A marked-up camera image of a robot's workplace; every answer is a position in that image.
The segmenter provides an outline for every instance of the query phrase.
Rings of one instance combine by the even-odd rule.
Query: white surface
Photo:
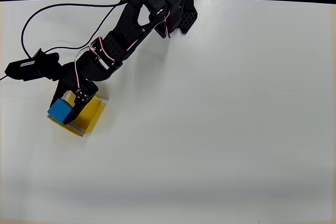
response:
[[[20,31],[62,1],[5,3],[3,69]],[[82,0],[110,3],[111,0]],[[1,82],[4,217],[69,223],[270,223],[331,219],[330,7],[197,0],[186,36],[152,33],[98,83],[109,103],[80,139],[46,112],[56,83]],[[28,51],[80,45],[107,9],[37,16]],[[111,30],[122,11],[99,31]],[[146,23],[148,13],[141,14]],[[59,51],[62,62],[75,51]]]

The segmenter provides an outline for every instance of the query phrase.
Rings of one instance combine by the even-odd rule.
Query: yellow square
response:
[[[75,95],[69,91],[65,94],[65,100],[71,105],[74,106]],[[107,99],[103,98],[100,95],[95,95],[91,101],[84,107],[84,109],[80,112],[78,117],[73,120],[71,123],[66,125],[57,123],[53,120],[50,115],[48,117],[58,125],[66,128],[70,132],[73,132],[77,136],[87,136],[89,135],[94,126],[96,125],[101,113],[103,112],[107,103]]]

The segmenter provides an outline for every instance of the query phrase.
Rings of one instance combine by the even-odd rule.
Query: red and white wire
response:
[[[88,47],[84,47],[82,48],[76,55],[75,59],[74,59],[74,63],[75,63],[75,76],[76,76],[76,83],[77,83],[77,88],[80,89],[80,86],[79,86],[79,78],[78,78],[78,73],[77,73],[77,67],[76,67],[76,60],[77,60],[77,57],[78,55],[80,54],[80,52],[82,52],[84,49],[86,49]]]
[[[90,44],[90,51],[93,52],[94,55],[96,55],[96,57],[99,58],[98,54],[94,51],[94,48],[92,47],[92,44],[95,43],[97,40],[99,39],[99,43],[100,43],[100,47],[101,47],[101,50],[104,52],[104,54],[106,55],[107,58],[109,58],[110,60],[112,60],[113,62],[115,62],[115,60],[113,58],[111,58],[109,56],[109,54],[105,51],[104,49],[104,46],[103,46],[103,41],[102,41],[102,38],[101,37],[98,37],[96,39],[94,39],[91,44]]]

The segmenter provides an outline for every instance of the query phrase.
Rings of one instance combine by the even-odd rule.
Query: blue block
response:
[[[64,123],[71,110],[72,106],[67,101],[57,99],[57,101],[48,110],[48,113],[56,122]]]

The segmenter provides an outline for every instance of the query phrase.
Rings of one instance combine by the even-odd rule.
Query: wire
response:
[[[137,41],[138,41],[138,40],[136,40],[135,42],[133,42],[133,43],[126,49],[126,51],[130,50],[131,47],[132,47]]]
[[[106,15],[106,17],[103,19],[103,21],[101,22],[101,24],[99,25],[98,29],[101,27],[102,23],[105,21],[105,19],[109,16],[109,14],[113,11],[113,9],[116,7],[116,6],[120,6],[120,5],[123,5],[127,3],[127,1],[124,1],[124,0],[121,0],[119,3],[117,4],[111,4],[111,5],[95,5],[95,4],[74,4],[74,3],[62,3],[62,4],[55,4],[55,5],[48,5],[48,6],[45,6],[43,8],[41,8],[40,10],[36,11],[34,14],[32,14],[28,20],[26,21],[25,25],[23,26],[23,29],[22,29],[22,32],[21,32],[21,46],[22,46],[22,49],[23,51],[25,52],[25,54],[28,56],[28,58],[31,58],[31,56],[29,55],[29,53],[27,52],[26,50],[26,47],[24,45],[24,33],[25,33],[25,30],[28,26],[28,23],[32,20],[32,18],[34,18],[37,14],[39,14],[40,12],[44,11],[44,10],[47,10],[47,9],[50,9],[50,8],[53,8],[53,7],[57,7],[57,6],[83,6],[83,7],[113,7],[109,12],[108,14]],[[47,50],[46,52],[49,52],[51,50],[54,50],[54,49],[58,49],[58,48],[64,48],[64,49],[81,49],[83,47],[85,47],[89,42],[87,42],[85,45],[81,46],[81,47],[77,47],[77,48],[68,48],[68,47],[55,47],[55,48],[50,48],[49,50]]]
[[[3,77],[0,78],[0,81],[2,81],[3,79],[5,79],[8,75],[5,75]]]
[[[90,41],[92,40],[92,38],[94,37],[94,35],[98,32],[98,30],[100,29],[100,27],[102,26],[102,24],[105,22],[105,20],[107,19],[107,17],[111,14],[111,12],[113,11],[115,7],[113,7],[112,9],[109,10],[109,12],[106,14],[106,16],[104,17],[104,19],[100,22],[99,26],[97,27],[97,29],[94,31],[94,33],[91,35],[90,39],[82,46],[80,47],[53,47],[48,49],[47,51],[45,51],[45,53],[50,52],[52,50],[55,49],[70,49],[70,50],[77,50],[77,49],[81,49],[83,47],[85,47],[88,43],[90,43]]]
[[[157,23],[157,24],[152,28],[152,30],[154,30],[154,28],[155,28],[158,24],[161,24],[162,22],[165,22],[165,23],[166,23],[166,20],[167,20],[169,14],[170,14],[170,10],[168,10],[168,14],[167,14],[167,16],[164,18],[164,20],[162,20],[161,22]]]
[[[84,49],[86,49],[86,48],[88,48],[88,47],[84,47],[84,48],[82,48],[78,53],[77,53],[77,55],[76,55],[76,57],[75,57],[75,59],[74,59],[74,63],[75,63],[75,76],[76,76],[76,83],[77,83],[77,88],[78,89],[80,89],[80,87],[79,87],[79,78],[78,78],[78,73],[77,73],[77,67],[76,67],[76,60],[77,60],[77,57],[78,57],[78,55],[80,54],[80,52],[82,52]]]
[[[166,29],[166,31],[167,31],[166,19],[168,18],[169,14],[170,14],[170,10],[168,10],[168,14],[167,14],[167,16],[164,18],[164,20],[162,20],[161,22],[157,23],[157,24],[151,29],[151,31],[154,30],[154,28],[155,28],[158,24],[161,24],[162,22],[164,22],[164,24],[165,24],[164,26],[165,26],[165,29]],[[126,49],[126,51],[130,50],[131,47],[132,47],[137,41],[138,41],[138,40],[136,40],[135,42],[133,42],[133,43]]]
[[[103,50],[104,54],[107,56],[107,58],[111,59],[113,62],[115,62],[115,60],[113,58],[111,58],[109,56],[109,54],[105,51],[104,46],[103,46],[103,39],[101,37],[99,37],[99,43],[100,43],[100,47]]]

